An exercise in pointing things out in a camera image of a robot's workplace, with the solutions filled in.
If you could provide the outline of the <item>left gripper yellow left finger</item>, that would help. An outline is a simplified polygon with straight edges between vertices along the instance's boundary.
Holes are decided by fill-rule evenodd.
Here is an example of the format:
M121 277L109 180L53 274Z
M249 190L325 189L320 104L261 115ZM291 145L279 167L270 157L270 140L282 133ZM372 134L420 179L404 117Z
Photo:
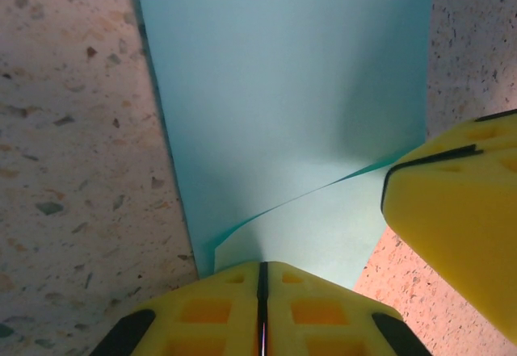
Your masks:
M241 264L144 302L90 356L263 356L263 264Z

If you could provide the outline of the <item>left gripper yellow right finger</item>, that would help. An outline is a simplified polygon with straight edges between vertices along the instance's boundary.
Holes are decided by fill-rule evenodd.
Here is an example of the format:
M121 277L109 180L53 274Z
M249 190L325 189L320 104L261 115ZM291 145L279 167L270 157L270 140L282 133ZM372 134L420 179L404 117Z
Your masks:
M261 356L429 356L394 308L282 262L261 264Z

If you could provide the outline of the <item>light blue cloth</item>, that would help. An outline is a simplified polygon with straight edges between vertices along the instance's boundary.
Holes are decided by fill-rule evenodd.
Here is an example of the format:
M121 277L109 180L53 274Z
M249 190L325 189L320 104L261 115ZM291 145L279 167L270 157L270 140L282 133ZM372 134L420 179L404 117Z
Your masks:
M200 276L353 287L385 173L426 134L431 0L139 0Z

